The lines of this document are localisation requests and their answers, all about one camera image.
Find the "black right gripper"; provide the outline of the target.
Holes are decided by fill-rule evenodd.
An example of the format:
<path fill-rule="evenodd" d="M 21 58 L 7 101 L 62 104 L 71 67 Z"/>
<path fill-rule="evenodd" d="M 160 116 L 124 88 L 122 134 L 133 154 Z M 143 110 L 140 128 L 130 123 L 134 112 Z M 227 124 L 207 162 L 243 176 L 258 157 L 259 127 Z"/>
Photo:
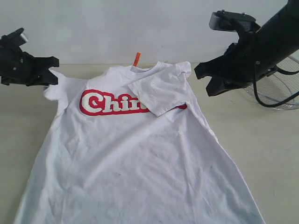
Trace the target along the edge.
<path fill-rule="evenodd" d="M 208 96 L 249 86 L 277 64 L 277 39 L 249 35 L 232 43 L 215 59 L 199 63 L 194 71 L 197 79 L 211 77 L 206 87 Z"/>

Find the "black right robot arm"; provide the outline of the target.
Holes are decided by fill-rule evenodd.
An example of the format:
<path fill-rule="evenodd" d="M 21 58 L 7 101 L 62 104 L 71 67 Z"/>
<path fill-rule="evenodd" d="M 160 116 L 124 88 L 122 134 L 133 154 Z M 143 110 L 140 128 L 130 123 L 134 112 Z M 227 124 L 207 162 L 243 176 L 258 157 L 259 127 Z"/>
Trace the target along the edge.
<path fill-rule="evenodd" d="M 209 27 L 239 36 L 223 55 L 194 69 L 197 79 L 211 77 L 206 87 L 211 97 L 246 88 L 299 49 L 299 2 L 288 1 L 262 26 L 248 14 L 219 10 L 212 13 Z"/>

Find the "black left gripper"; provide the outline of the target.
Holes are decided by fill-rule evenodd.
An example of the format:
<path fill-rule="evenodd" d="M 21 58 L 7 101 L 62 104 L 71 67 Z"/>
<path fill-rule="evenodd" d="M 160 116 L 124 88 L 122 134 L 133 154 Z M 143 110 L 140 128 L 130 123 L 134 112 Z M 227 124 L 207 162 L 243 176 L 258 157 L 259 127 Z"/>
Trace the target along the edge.
<path fill-rule="evenodd" d="M 25 86 L 57 85 L 58 78 L 50 71 L 59 67 L 59 59 L 34 57 L 18 49 L 0 48 L 0 83 Z"/>

